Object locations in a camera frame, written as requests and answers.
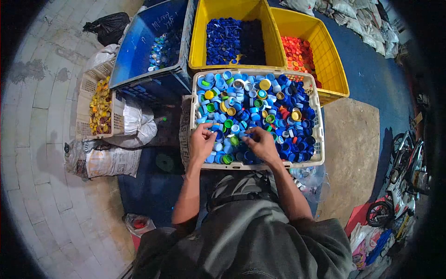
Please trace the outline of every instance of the person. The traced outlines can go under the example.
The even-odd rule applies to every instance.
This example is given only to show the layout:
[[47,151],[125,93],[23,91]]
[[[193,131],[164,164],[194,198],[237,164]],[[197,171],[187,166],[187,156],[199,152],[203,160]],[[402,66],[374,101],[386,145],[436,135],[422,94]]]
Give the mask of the person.
[[268,165],[273,179],[268,183],[264,175],[245,171],[224,177],[195,230],[200,170],[216,137],[210,127],[200,124],[191,135],[190,162],[172,214],[174,228],[142,235],[133,277],[347,278],[352,256],[339,221],[313,220],[271,133],[260,127],[246,130],[252,137],[242,140]]

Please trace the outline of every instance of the yellow plastic crate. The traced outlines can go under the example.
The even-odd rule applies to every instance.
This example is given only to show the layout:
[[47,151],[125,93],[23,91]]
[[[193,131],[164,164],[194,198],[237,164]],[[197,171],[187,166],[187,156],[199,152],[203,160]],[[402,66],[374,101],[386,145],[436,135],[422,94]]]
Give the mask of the yellow plastic crate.
[[281,36],[298,37],[310,42],[316,74],[323,87],[318,88],[321,106],[348,97],[350,91],[341,58],[325,24],[320,19],[298,12],[281,8],[270,10]]
[[[262,24],[266,65],[206,65],[206,27],[214,18],[232,17],[242,21],[258,19]],[[195,73],[201,71],[250,68],[286,70],[287,62],[279,31],[266,0],[200,0],[195,15],[194,31],[189,52],[189,68]]]

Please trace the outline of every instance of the man's right hand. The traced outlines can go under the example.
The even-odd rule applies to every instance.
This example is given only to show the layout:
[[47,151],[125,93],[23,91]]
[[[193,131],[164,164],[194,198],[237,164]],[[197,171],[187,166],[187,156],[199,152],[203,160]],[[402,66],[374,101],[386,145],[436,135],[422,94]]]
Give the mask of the man's right hand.
[[273,135],[270,132],[257,126],[246,130],[245,133],[252,134],[252,138],[243,137],[242,140],[251,148],[257,157],[264,160],[267,165],[274,163],[282,164],[282,160],[276,150]]

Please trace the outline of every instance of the pile of sacks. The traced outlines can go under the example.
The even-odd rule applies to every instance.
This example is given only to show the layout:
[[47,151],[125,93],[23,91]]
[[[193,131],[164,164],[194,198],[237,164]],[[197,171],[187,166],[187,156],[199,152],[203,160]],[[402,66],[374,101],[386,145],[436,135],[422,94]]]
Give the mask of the pile of sacks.
[[396,29],[381,19],[376,4],[378,0],[316,0],[314,8],[339,25],[347,24],[385,58],[395,58],[399,42]]

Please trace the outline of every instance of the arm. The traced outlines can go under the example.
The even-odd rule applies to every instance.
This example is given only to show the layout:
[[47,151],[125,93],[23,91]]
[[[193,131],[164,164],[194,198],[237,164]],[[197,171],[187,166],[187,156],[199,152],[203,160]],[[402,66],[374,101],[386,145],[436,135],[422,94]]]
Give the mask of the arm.
[[288,219],[290,221],[299,219],[313,220],[308,202],[283,166],[271,133],[260,127],[246,130],[245,133],[253,134],[253,137],[243,137],[242,140],[273,171],[279,200]]
[[172,224],[190,234],[196,226],[200,209],[200,170],[211,154],[216,134],[207,130],[212,123],[200,124],[190,137],[190,159],[183,186],[172,213]]

